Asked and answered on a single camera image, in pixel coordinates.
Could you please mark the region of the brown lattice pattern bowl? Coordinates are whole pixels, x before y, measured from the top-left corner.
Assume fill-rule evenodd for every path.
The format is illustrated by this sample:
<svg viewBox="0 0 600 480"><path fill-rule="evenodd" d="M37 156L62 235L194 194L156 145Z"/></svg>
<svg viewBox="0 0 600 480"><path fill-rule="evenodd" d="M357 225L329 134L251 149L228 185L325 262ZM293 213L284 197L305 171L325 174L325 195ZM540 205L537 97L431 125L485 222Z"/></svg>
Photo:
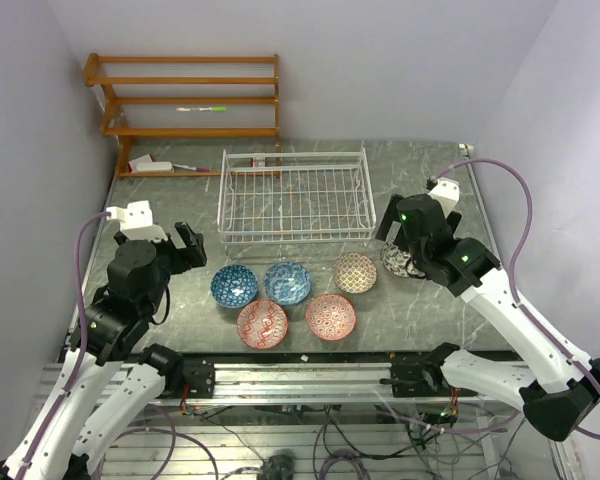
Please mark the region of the brown lattice pattern bowl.
<svg viewBox="0 0 600 480"><path fill-rule="evenodd" d="M366 255L352 252L340 256L334 262L332 277L340 290L350 294L362 294L375 285L377 268Z"/></svg>

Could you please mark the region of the blue triangle pattern bowl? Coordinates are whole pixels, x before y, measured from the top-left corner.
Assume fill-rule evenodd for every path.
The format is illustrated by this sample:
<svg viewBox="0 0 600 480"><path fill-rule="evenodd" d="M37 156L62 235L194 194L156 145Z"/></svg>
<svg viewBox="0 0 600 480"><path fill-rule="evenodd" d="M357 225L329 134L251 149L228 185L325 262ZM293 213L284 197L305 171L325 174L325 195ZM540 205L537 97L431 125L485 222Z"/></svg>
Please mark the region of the blue triangle pattern bowl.
<svg viewBox="0 0 600 480"><path fill-rule="evenodd" d="M214 300L222 307L242 308L256 297L258 279L245 265L227 265L214 275L210 291Z"/></svg>

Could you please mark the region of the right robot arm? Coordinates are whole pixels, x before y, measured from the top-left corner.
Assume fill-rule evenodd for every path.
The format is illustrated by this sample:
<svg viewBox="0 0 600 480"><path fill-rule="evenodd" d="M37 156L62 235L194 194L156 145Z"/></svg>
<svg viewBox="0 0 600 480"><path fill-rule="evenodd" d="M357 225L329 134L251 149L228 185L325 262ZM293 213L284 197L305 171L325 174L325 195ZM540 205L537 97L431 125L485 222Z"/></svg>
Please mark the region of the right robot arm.
<svg viewBox="0 0 600 480"><path fill-rule="evenodd" d="M422 387L435 396L452 387L487 395L523 413L546 438L562 442L600 402L600 357L571 346L524 306L497 257L477 239L455 237L461 218L445 213L430 194L394 194L376 237L385 239L399 224L397 245L415 268L480 313L525 364L513 367L443 343L424 361Z"/></svg>

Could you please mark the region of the pink floral pattern bowl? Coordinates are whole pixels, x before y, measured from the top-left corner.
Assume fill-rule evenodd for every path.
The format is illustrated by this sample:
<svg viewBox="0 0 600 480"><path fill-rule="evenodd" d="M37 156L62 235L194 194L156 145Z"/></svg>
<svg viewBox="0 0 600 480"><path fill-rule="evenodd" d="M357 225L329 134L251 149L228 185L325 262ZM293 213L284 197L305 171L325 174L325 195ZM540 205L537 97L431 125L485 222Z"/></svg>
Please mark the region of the pink floral pattern bowl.
<svg viewBox="0 0 600 480"><path fill-rule="evenodd" d="M397 277L425 278L425 274L413 265L409 252L400 250L392 242L385 242L383 244L380 249L380 260L385 269Z"/></svg>

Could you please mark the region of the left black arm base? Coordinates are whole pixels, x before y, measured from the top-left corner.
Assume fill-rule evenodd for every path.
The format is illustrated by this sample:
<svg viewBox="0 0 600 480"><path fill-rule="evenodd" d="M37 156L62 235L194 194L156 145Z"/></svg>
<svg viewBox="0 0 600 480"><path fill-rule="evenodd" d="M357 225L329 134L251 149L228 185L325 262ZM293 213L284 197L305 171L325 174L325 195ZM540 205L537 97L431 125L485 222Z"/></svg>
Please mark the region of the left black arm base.
<svg viewBox="0 0 600 480"><path fill-rule="evenodd" d="M210 399L216 384L215 366L206 360L186 361L182 380L185 399Z"/></svg>

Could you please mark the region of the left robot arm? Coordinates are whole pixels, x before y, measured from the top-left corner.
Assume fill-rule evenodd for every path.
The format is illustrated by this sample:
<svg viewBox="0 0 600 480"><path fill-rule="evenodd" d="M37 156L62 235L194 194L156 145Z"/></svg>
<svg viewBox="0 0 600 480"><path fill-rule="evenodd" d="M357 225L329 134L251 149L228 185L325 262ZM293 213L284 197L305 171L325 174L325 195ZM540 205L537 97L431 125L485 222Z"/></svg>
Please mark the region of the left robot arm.
<svg viewBox="0 0 600 480"><path fill-rule="evenodd" d="M16 450L0 461L0 479L89 479L110 445L152 400L176 395L185 384L184 359L168 347L145 348L123 384L105 402L104 388L169 306L174 275L205 266L204 237L185 222L170 236L116 234L118 248L107 282L91 305L81 304L61 374L39 416Z"/></svg>

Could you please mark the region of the aluminium rail frame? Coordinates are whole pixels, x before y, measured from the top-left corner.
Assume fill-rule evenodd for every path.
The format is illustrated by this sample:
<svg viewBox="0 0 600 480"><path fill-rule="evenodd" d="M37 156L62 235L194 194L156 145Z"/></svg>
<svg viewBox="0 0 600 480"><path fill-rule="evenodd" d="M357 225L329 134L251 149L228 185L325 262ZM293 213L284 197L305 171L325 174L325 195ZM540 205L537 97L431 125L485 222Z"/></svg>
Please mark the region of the aluminium rail frame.
<svg viewBox="0 0 600 480"><path fill-rule="evenodd" d="M153 400L100 479L579 479L571 442L474 394L394 396L386 363L221 362L209 394Z"/></svg>

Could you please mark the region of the wooden shelf rack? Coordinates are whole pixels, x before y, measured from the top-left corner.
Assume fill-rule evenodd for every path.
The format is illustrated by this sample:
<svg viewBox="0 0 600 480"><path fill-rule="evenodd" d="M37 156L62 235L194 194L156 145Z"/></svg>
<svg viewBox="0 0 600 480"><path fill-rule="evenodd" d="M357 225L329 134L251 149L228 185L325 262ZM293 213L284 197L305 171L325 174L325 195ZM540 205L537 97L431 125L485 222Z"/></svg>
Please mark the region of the wooden shelf rack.
<svg viewBox="0 0 600 480"><path fill-rule="evenodd" d="M107 65L165 66L263 66L271 70L268 76L111 76L105 72ZM275 151L282 151L280 128L280 57L268 56L110 56L91 53L83 68L83 82L99 87L104 94L104 112L100 131L106 137L115 137L119 151L115 164L115 177L127 178L186 178L218 177L218 172L139 172L130 166L130 154L136 138L184 139L239 139L271 138ZM117 86L185 86L185 87L267 87L267 95L238 96L120 96ZM220 113L230 106L266 106L273 109L271 126L182 126L182 127L132 127L124 115L129 106L173 107L176 112Z"/></svg>

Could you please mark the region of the white eraser block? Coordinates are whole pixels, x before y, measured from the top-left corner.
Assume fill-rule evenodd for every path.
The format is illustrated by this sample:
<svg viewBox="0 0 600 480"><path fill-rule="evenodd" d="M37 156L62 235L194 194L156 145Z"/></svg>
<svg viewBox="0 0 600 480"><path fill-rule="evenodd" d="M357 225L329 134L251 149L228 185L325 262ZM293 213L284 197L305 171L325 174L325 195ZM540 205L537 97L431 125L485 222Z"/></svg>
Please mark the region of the white eraser block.
<svg viewBox="0 0 600 480"><path fill-rule="evenodd" d="M132 159L128 163L130 173L168 173L174 171L174 166L169 161L156 161L151 154L145 154Z"/></svg>

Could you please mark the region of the small red white box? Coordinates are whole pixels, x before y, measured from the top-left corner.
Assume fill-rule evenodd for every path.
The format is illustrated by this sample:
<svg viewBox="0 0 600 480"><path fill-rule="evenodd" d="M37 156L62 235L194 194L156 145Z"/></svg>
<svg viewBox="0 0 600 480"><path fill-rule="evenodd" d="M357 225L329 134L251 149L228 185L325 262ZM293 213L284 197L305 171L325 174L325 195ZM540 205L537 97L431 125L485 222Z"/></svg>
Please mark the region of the small red white box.
<svg viewBox="0 0 600 480"><path fill-rule="evenodd" d="M252 157L251 166L254 168L261 168L266 166L266 159L264 157Z"/></svg>

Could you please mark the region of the red swirl pattern bowl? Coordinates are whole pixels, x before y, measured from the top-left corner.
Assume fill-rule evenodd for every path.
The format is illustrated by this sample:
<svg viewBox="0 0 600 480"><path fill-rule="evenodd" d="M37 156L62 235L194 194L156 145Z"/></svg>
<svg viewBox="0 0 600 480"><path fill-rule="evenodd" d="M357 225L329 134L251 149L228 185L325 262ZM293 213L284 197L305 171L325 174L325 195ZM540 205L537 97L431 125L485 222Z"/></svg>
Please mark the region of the red swirl pattern bowl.
<svg viewBox="0 0 600 480"><path fill-rule="evenodd" d="M256 300L246 305L237 318L237 332L242 342L257 350L280 344L289 328L284 309L271 300Z"/></svg>

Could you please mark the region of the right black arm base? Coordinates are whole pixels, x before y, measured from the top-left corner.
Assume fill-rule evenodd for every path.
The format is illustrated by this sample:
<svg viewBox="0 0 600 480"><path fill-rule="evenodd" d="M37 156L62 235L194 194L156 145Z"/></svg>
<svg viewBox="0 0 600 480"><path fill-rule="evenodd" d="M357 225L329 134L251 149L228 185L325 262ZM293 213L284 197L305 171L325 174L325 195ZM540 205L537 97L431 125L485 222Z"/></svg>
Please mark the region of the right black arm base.
<svg viewBox="0 0 600 480"><path fill-rule="evenodd" d="M393 364L389 374L379 379L390 386L394 398L433 397L450 394L441 369L431 363Z"/></svg>

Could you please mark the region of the green white marker pen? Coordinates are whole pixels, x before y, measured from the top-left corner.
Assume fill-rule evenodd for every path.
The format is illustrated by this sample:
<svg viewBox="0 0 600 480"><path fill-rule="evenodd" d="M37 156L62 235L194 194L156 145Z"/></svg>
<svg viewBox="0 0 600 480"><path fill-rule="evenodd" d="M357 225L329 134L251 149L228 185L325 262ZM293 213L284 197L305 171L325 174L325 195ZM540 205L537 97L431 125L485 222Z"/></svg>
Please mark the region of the green white marker pen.
<svg viewBox="0 0 600 480"><path fill-rule="evenodd" d="M191 106L191 107L177 107L177 112L190 113L190 112L226 112L226 106Z"/></svg>

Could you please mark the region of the blue wave pattern bowl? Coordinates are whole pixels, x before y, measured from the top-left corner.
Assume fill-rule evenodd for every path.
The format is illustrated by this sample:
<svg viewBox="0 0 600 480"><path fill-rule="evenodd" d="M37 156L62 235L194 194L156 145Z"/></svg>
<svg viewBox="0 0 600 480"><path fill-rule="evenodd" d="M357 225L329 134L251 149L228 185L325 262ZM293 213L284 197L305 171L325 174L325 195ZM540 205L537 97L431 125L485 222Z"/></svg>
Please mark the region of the blue wave pattern bowl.
<svg viewBox="0 0 600 480"><path fill-rule="evenodd" d="M264 290L270 300L282 306L301 303L311 290L308 270L297 262L279 262L264 276Z"/></svg>

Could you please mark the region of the red circle pattern bowl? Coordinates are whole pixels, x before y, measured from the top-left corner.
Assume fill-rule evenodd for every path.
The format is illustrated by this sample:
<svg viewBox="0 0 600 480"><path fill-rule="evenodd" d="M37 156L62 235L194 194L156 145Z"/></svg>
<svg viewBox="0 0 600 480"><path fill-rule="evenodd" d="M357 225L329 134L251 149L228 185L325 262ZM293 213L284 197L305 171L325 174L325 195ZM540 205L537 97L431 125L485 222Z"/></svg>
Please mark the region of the red circle pattern bowl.
<svg viewBox="0 0 600 480"><path fill-rule="evenodd" d="M325 341L344 340L354 331L357 321L353 304L332 293L314 297L307 306L305 319L311 332Z"/></svg>

